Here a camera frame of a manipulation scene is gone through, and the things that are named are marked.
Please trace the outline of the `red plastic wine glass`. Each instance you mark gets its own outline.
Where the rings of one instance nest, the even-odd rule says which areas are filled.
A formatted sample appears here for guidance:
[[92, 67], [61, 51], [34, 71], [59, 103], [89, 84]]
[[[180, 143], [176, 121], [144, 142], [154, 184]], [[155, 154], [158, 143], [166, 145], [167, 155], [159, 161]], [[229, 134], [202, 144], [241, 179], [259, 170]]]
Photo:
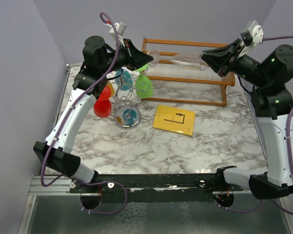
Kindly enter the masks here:
[[94, 113], [96, 116], [105, 118], [111, 114], [112, 106], [109, 100], [110, 95], [111, 89], [108, 86], [106, 86], [94, 104]]

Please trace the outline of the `green plastic wine glass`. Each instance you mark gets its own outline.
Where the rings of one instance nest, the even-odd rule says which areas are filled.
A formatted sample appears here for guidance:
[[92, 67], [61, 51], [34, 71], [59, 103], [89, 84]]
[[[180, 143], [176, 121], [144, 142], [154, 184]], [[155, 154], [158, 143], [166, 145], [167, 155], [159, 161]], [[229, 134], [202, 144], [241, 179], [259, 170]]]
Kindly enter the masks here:
[[139, 75], [135, 81], [136, 95], [141, 99], [150, 98], [153, 95], [153, 86], [151, 80], [144, 74], [148, 69], [148, 65], [137, 69]]

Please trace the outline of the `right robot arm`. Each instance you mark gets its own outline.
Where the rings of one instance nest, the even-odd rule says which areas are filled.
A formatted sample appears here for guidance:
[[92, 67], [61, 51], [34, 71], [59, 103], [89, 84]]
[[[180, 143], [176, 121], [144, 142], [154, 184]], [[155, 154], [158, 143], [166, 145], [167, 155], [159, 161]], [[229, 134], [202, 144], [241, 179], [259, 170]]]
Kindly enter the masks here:
[[286, 83], [293, 78], [293, 46], [276, 47], [263, 62], [243, 55], [242, 41], [202, 52], [202, 60], [219, 76], [234, 73], [253, 85], [251, 103], [265, 142], [268, 170], [261, 174], [235, 166], [217, 170], [215, 187], [232, 184], [249, 189], [257, 199], [293, 194], [293, 97]]

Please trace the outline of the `clear champagne flute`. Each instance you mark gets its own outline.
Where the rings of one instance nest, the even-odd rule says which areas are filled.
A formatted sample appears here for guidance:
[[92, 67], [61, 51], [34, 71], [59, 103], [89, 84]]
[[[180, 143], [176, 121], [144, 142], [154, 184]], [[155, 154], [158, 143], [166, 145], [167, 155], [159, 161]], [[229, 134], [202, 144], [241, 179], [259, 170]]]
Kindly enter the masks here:
[[207, 63], [201, 59], [201, 55], [176, 54], [170, 57], [161, 56], [156, 49], [149, 50], [146, 54], [153, 57], [153, 61], [148, 63], [150, 67], [155, 67], [161, 60], [172, 62], [181, 68], [190, 70], [204, 71], [208, 67]]

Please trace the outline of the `orange plastic wine glass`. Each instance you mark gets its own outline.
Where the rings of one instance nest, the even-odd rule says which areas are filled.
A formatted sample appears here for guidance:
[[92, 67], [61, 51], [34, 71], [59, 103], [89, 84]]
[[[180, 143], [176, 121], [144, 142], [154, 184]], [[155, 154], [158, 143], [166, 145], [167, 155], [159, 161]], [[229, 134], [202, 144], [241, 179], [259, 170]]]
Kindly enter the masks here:
[[113, 85], [112, 85], [111, 83], [108, 83], [108, 84], [107, 84], [107, 87], [108, 87], [108, 88], [110, 89], [110, 91], [111, 91], [109, 98], [112, 98], [112, 97], [114, 96], [114, 94], [115, 94], [115, 89], [114, 89], [114, 87], [113, 87]]

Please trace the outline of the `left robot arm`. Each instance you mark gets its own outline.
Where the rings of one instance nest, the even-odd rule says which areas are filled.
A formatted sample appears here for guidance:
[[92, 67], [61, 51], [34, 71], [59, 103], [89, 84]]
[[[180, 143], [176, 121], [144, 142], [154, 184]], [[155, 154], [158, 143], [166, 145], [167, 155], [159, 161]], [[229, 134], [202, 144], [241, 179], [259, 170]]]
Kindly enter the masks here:
[[75, 137], [88, 111], [94, 106], [107, 85], [107, 74], [128, 68], [133, 71], [153, 61], [153, 57], [137, 49], [130, 39], [113, 50], [100, 36], [84, 42], [83, 65], [75, 76], [73, 89], [60, 120], [44, 140], [33, 150], [42, 163], [67, 177], [81, 181], [87, 192], [98, 187], [97, 172], [85, 166], [81, 158], [71, 154]]

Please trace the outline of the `blue plastic wine glass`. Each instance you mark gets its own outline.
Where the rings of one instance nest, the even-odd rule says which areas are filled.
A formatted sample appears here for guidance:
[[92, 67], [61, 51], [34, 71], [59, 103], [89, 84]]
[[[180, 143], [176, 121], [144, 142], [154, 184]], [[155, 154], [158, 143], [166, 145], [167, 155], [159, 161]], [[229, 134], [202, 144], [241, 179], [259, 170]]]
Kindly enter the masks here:
[[115, 76], [115, 82], [120, 87], [120, 90], [127, 91], [132, 88], [133, 80], [128, 70], [122, 68], [116, 72]]

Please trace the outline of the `clear small glass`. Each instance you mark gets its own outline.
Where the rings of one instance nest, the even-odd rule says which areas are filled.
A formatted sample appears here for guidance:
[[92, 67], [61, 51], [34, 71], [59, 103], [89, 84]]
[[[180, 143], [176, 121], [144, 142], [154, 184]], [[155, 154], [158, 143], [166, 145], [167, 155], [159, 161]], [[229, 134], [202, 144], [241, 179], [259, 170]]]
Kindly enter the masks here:
[[231, 146], [232, 140], [229, 133], [222, 134], [219, 137], [219, 143], [224, 146]]

